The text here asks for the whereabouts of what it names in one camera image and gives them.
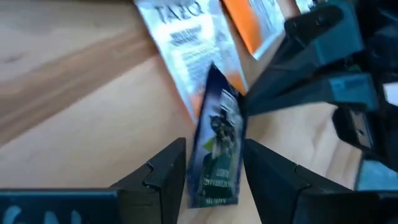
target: wooden surface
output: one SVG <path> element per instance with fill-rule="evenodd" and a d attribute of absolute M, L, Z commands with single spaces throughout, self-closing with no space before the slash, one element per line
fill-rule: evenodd
<path fill-rule="evenodd" d="M 255 61 L 231 25 L 252 84 Z M 124 1 L 0 2 L 0 187 L 105 187 L 194 125 L 144 23 Z M 340 142 L 333 107 L 251 118 L 247 136 L 352 188 L 360 152 Z M 179 223 L 259 223 L 246 175 L 237 206 L 187 210 Z"/>

